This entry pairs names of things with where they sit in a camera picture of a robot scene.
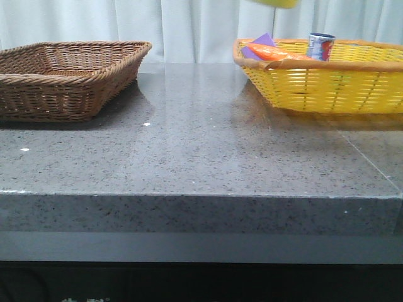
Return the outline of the yellow tape roll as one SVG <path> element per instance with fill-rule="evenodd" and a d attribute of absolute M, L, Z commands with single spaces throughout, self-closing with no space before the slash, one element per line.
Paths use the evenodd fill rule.
<path fill-rule="evenodd" d="M 252 2 L 282 9 L 291 9 L 298 4 L 298 0 L 252 0 Z"/>

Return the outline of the orange toy carrot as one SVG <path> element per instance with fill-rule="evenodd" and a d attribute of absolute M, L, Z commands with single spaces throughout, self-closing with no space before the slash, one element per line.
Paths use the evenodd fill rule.
<path fill-rule="evenodd" d="M 280 60 L 314 60 L 307 55 L 300 53 L 287 52 L 286 50 L 270 45 L 263 45 L 257 43 L 248 43 L 246 45 L 252 53 L 257 55 L 262 60 L 267 61 L 280 61 Z"/>

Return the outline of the white curtain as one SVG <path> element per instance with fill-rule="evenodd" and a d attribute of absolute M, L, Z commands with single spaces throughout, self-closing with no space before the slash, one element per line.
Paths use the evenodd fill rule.
<path fill-rule="evenodd" d="M 254 1 L 2 1 L 1 48 L 36 42 L 143 40 L 149 63 L 232 62 L 236 38 L 402 43 L 401 1 L 299 1 L 282 9 Z"/>

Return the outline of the purple foam piece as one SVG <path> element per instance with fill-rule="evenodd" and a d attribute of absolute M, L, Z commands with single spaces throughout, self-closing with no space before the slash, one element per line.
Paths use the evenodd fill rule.
<path fill-rule="evenodd" d="M 253 40 L 251 43 L 266 45 L 271 47 L 276 47 L 276 43 L 273 41 L 271 35 L 269 33 L 265 33 L 261 35 L 259 38 Z M 250 42 L 247 42 L 245 46 L 241 48 L 241 52 L 246 59 L 254 59 L 254 60 L 262 60 L 261 57 L 257 56 L 250 48 Z"/>

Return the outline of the red blue drink can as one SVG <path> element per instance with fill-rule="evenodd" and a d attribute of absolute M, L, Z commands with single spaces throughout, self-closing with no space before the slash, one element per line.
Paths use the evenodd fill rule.
<path fill-rule="evenodd" d="M 310 33 L 307 56 L 320 61 L 329 61 L 336 37 L 325 33 Z"/>

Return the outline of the brown wicker basket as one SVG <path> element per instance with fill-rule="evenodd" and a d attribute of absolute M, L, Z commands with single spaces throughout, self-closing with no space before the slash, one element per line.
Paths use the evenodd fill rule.
<path fill-rule="evenodd" d="M 1 51 L 1 121 L 78 122 L 136 80 L 145 41 L 41 42 Z"/>

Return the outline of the yellow woven plastic basket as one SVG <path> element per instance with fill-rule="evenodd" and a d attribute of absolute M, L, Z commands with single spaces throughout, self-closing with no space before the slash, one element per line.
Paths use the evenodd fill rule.
<path fill-rule="evenodd" d="M 252 84 L 275 108 L 333 114 L 402 112 L 402 46 L 337 40 L 330 60 L 279 62 L 247 59 L 248 39 L 232 53 Z"/>

